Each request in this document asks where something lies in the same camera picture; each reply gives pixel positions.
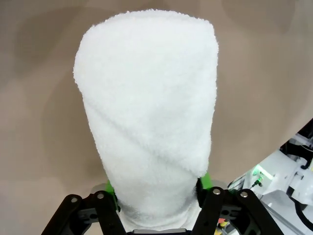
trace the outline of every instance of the green light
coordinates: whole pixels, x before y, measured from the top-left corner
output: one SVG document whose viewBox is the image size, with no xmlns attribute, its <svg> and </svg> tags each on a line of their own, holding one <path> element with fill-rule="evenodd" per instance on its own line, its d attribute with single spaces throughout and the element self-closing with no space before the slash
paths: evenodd
<svg viewBox="0 0 313 235">
<path fill-rule="evenodd" d="M 256 173 L 256 171 L 261 172 L 263 175 L 265 175 L 266 177 L 268 177 L 270 180 L 273 179 L 273 176 L 271 174 L 269 174 L 266 170 L 264 170 L 260 165 L 257 165 L 254 170 L 253 173 Z"/>
</svg>

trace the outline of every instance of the black wire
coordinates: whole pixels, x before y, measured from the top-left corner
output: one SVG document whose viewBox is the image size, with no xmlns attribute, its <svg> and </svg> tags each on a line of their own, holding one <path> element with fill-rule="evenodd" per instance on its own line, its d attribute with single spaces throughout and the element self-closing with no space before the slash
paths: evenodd
<svg viewBox="0 0 313 235">
<path fill-rule="evenodd" d="M 307 217 L 303 214 L 301 210 L 301 205 L 300 202 L 294 200 L 294 207 L 295 207 L 295 212 L 297 213 L 299 219 L 302 221 L 302 223 L 308 227 L 311 231 L 313 231 L 313 223 L 311 223 Z"/>
</svg>

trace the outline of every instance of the beige surface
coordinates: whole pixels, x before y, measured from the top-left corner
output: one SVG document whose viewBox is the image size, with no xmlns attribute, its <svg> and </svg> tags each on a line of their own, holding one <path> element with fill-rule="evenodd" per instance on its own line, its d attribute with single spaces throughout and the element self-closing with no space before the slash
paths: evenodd
<svg viewBox="0 0 313 235">
<path fill-rule="evenodd" d="M 92 24 L 147 8 L 206 18 L 216 29 L 212 178 L 243 174 L 313 117 L 311 0 L 2 0 L 0 234 L 40 234 L 64 196 L 104 182 L 74 55 Z"/>
</svg>

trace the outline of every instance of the white cloth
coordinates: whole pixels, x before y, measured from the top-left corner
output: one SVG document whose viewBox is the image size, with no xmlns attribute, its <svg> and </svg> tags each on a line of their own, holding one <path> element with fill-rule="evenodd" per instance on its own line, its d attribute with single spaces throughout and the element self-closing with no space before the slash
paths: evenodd
<svg viewBox="0 0 313 235">
<path fill-rule="evenodd" d="M 127 232 L 193 228 L 217 62 L 213 26 L 173 11 L 119 14 L 83 36 L 74 78 Z"/>
</svg>

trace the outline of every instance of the screw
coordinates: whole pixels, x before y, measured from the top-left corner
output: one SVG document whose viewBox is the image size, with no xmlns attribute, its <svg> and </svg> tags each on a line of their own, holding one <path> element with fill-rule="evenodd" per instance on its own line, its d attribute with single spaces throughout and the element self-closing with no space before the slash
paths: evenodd
<svg viewBox="0 0 313 235">
<path fill-rule="evenodd" d="M 102 198 L 104 198 L 104 195 L 103 195 L 103 193 L 99 193 L 99 194 L 97 195 L 97 198 L 99 198 L 99 199 L 102 199 Z"/>
<path fill-rule="evenodd" d="M 78 199 L 76 198 L 76 197 L 73 197 L 72 199 L 71 199 L 71 202 L 72 203 L 75 203 L 75 202 L 77 202 L 78 201 Z"/>
<path fill-rule="evenodd" d="M 240 196 L 246 198 L 246 197 L 248 197 L 248 194 L 247 194 L 247 192 L 241 192 L 241 193 L 240 193 Z"/>
<path fill-rule="evenodd" d="M 213 193 L 214 193 L 215 195 L 220 195 L 220 194 L 221 194 L 221 191 L 220 191 L 218 188 L 216 188 L 216 189 L 213 190 Z"/>
</svg>

